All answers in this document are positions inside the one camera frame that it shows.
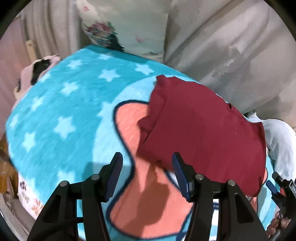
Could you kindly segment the teal cartoon fleece blanket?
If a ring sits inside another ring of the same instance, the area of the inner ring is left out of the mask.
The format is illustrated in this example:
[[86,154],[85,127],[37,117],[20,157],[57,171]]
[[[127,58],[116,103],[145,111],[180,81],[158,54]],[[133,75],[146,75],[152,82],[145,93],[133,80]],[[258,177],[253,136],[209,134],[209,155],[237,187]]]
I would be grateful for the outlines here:
[[[137,153],[138,121],[160,75],[196,82],[155,61],[88,46],[53,67],[16,105],[6,136],[13,164],[37,196],[29,240],[86,240],[82,184],[116,152],[122,169],[113,196],[101,204],[110,240],[186,240],[194,204],[182,196],[173,168]],[[260,192],[245,195],[264,230],[275,212],[266,189],[270,173],[266,149]],[[219,200],[213,204],[209,240],[217,240]]]

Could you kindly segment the pink wardrobe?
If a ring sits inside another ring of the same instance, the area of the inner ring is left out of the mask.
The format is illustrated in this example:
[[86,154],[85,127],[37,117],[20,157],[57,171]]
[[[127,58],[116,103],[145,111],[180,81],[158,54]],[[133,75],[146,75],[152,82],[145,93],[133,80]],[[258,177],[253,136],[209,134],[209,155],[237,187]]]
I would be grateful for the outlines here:
[[13,21],[1,38],[1,133],[16,102],[14,89],[23,68],[30,64],[25,40],[23,22]]

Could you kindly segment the pink chair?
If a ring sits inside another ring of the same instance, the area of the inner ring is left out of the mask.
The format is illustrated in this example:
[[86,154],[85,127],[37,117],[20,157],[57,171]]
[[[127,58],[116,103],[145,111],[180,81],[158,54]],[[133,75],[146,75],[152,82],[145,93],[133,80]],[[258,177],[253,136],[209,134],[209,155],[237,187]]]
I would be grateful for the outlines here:
[[[52,69],[54,66],[56,66],[62,60],[61,56],[59,56],[59,55],[45,56],[43,59],[51,59],[51,66],[50,66],[49,70]],[[16,107],[16,105],[20,102],[20,100],[25,96],[25,94],[33,86],[33,85],[31,85],[33,65],[34,65],[34,63],[36,63],[37,61],[40,61],[40,60],[41,59],[35,60],[31,65],[25,67],[21,71],[20,79],[18,80],[18,85],[15,87],[15,90],[14,90],[14,96],[15,96],[16,102],[13,105],[13,108]]]

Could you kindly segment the black clothing on chair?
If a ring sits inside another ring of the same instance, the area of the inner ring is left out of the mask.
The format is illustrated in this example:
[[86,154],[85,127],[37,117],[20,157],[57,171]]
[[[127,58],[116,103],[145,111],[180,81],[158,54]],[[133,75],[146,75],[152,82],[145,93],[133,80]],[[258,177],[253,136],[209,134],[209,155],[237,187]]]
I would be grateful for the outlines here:
[[33,65],[31,85],[35,85],[39,78],[41,78],[50,68],[51,59],[41,59]]

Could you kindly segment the beige curtain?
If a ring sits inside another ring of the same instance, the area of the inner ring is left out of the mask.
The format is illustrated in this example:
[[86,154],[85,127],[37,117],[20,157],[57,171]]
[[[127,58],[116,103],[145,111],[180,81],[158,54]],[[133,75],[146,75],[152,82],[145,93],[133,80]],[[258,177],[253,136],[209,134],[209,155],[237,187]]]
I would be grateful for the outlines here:
[[[67,57],[92,43],[77,1],[32,1],[23,10],[39,56]],[[171,1],[163,62],[239,111],[295,127],[295,40],[265,1]]]

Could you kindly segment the dark red sweatshirt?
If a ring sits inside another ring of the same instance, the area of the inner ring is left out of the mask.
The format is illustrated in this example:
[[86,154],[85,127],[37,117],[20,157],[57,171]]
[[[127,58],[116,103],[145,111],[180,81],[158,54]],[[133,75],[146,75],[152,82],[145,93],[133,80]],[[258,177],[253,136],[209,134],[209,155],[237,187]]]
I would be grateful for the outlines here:
[[262,123],[248,121],[208,87],[177,77],[157,77],[148,112],[138,121],[139,156],[171,170],[172,156],[212,181],[234,180],[246,196],[264,182]]

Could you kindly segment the light grey plush garment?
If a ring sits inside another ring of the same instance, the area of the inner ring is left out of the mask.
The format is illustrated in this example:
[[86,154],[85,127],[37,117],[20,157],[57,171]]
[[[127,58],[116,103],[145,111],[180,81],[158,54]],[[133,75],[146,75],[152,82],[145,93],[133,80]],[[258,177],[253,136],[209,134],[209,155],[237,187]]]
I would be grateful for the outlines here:
[[263,124],[274,171],[286,180],[295,180],[295,131],[282,120],[262,120],[255,111],[248,112],[246,118],[252,123]]

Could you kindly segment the white floral pillow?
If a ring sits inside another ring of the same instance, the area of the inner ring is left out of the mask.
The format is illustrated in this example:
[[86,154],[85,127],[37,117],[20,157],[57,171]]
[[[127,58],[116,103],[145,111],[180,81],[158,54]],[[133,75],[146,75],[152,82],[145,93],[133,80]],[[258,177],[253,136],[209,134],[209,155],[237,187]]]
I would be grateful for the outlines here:
[[171,1],[77,1],[81,27],[100,47],[163,62]]

